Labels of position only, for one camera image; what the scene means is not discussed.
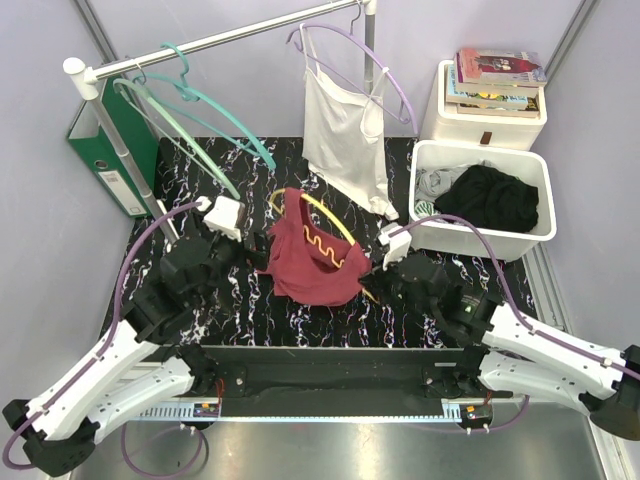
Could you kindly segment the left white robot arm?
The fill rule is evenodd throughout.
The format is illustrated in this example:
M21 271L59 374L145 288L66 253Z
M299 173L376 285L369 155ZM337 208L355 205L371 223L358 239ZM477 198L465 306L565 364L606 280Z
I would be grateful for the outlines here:
M202 300L222 290L233 268L266 267L270 242L256 234L254 243L248 248L221 233L179 239L62 379L37 398L9 402L2 414L23 439L28 465L53 477L65 475L114 429L155 403L216 392L218 364L199 345L179 348L161 367L124 387L116 384L185 329Z

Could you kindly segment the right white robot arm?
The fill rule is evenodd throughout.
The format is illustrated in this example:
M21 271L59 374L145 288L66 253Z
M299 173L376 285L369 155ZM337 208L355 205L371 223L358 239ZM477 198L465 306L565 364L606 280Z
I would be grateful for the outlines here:
M487 389L546 399L638 440L638 346L618 350L572 336L450 279L420 254L376 266L361 282L382 302L428 316L462 349L453 375L463 395Z

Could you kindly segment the yellow hanger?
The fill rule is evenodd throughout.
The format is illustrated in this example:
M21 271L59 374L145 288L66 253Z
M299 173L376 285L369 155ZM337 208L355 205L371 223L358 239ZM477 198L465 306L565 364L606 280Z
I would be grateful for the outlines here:
M285 193L286 189L285 188L280 188L275 190L269 197L268 197L268 203L269 205L281 216L284 215L284 211L285 211L285 206L281 205L281 206L277 206L276 205L276 198L280 195L283 195ZM356 243L355 238L352 236L352 234L349 232L349 230L344 226L344 224L338 219L337 216L335 216L328 207L326 207L321 201L313 198L312 196L310 196L309 194L302 192L301 193L301 199L304 200L306 203L311 204L312 206L314 206L316 209L318 209L341 233L341 235L344 237L344 239L351 245L354 246ZM314 245L318 251L324 255L325 257L328 257L331 259L332 263L334 264L334 266L336 268L341 268L344 261L341 260L340 262L338 262L336 260L335 257L335 251L333 248L328 248L325 249L322 245L322 240L317 236L317 235L312 235L310 233L310 230L308 227L304 227L304 232L305 232L305 238L306 240Z

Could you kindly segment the dark red tank top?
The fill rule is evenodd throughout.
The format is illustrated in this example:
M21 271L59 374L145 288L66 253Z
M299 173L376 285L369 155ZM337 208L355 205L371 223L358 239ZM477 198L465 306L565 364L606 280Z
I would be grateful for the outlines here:
M303 191L285 188L281 205L284 215L268 232L269 268L265 274L274 282L274 294L309 306L338 307L364 291L361 279L371 271L371 260L356 241L351 246L339 230L314 206L301 199ZM305 238L304 227L333 248L338 262L322 255Z

